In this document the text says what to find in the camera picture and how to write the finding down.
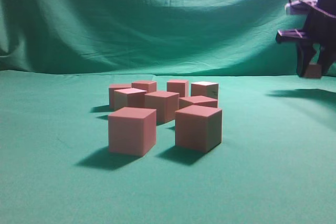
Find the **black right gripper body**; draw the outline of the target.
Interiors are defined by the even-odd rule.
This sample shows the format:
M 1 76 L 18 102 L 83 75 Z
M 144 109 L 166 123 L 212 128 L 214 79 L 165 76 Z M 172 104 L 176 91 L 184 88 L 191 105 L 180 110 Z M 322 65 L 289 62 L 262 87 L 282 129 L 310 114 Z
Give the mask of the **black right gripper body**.
M 320 44 L 335 47 L 335 15 L 313 7 L 301 29 L 278 30 L 276 42 Z

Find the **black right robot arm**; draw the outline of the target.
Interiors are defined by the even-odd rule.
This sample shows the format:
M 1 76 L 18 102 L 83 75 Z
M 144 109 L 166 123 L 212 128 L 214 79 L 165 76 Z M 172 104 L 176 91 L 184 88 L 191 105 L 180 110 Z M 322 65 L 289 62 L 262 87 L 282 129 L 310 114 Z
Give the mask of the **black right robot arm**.
M 292 42 L 297 50 L 297 75 L 321 78 L 335 62 L 335 0 L 288 0 L 289 15 L 306 15 L 301 29 L 278 30 L 278 44 Z

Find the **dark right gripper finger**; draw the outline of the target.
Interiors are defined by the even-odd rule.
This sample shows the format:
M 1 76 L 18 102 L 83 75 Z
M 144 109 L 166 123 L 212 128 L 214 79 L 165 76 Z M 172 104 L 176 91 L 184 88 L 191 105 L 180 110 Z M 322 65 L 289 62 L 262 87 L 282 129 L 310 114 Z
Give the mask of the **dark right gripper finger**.
M 297 68 L 296 73 L 299 77 L 304 77 L 312 58 L 316 54 L 313 44 L 297 43 Z
M 320 46 L 317 64 L 321 68 L 321 75 L 325 76 L 335 62 L 335 48 Z

